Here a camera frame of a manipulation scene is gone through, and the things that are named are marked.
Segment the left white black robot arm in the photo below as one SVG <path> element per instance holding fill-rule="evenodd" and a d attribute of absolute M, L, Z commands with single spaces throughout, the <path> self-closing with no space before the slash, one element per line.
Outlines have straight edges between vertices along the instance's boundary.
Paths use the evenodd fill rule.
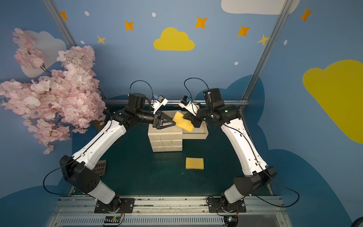
<path fill-rule="evenodd" d="M 168 100 L 159 95 L 149 111 L 144 109 L 145 102 L 150 100 L 144 94 L 132 93 L 128 96 L 124 109 L 115 112 L 105 127 L 82 149 L 71 157 L 64 156 L 60 167 L 66 182 L 97 199 L 100 205 L 106 205 L 110 212 L 115 212 L 121 205 L 119 195 L 110 189 L 93 172 L 97 162 L 108 149 L 137 123 L 151 124 L 161 130 L 175 126 L 171 117 L 161 112 Z"/>

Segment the cream top drawer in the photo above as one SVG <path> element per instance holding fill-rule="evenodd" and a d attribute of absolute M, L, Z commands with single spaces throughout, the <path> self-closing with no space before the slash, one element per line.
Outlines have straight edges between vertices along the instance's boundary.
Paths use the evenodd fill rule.
<path fill-rule="evenodd" d="M 193 129 L 192 132 L 182 129 L 182 138 L 184 140 L 205 140 L 209 135 L 206 123 L 203 122 L 199 128 Z"/>

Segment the yellow sponge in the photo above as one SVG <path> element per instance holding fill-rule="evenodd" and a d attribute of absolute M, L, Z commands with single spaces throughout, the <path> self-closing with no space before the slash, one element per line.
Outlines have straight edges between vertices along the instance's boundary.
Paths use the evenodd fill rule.
<path fill-rule="evenodd" d="M 184 115 L 181 112 L 177 111 L 173 117 L 175 125 L 179 128 L 182 128 L 183 130 L 186 130 L 187 132 L 192 132 L 194 129 L 192 122 L 184 119 L 183 117 Z"/>
<path fill-rule="evenodd" d="M 204 169 L 204 159 L 203 158 L 186 158 L 185 162 L 186 169 Z"/>

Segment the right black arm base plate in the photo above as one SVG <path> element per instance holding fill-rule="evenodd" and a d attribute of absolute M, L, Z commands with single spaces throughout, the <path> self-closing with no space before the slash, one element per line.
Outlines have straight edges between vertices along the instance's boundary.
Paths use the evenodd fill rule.
<path fill-rule="evenodd" d="M 224 197 L 209 196 L 206 198 L 206 203 L 210 213 L 238 213 L 246 212 L 244 200 L 238 200 L 234 203 L 229 203 Z"/>

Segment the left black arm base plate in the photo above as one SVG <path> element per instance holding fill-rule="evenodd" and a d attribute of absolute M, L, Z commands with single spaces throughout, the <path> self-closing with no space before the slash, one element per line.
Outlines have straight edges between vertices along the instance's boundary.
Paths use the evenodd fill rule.
<path fill-rule="evenodd" d="M 97 201 L 94 213 L 100 213 L 100 214 L 132 213 L 134 202 L 135 202 L 134 198 L 119 198 L 117 196 L 109 204 Z"/>

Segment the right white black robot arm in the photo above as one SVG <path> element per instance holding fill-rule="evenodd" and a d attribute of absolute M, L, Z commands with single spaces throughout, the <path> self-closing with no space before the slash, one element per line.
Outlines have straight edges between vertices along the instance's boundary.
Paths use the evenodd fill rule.
<path fill-rule="evenodd" d="M 247 134 L 239 109 L 226 104 L 219 89 L 207 90 L 203 94 L 206 107 L 187 96 L 182 98 L 179 106 L 188 110 L 183 118 L 191 121 L 195 128 L 199 128 L 202 122 L 214 121 L 229 139 L 244 174 L 236 177 L 233 185 L 222 193 L 224 203 L 230 205 L 268 185 L 277 171 L 259 155 Z"/>

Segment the cream drawer cabinet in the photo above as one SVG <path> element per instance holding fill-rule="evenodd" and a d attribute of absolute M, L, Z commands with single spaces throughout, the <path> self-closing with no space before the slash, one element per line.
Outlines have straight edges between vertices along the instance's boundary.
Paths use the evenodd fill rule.
<path fill-rule="evenodd" d="M 153 152 L 182 151 L 183 131 L 178 126 L 158 130 L 149 124 L 147 134 Z"/>

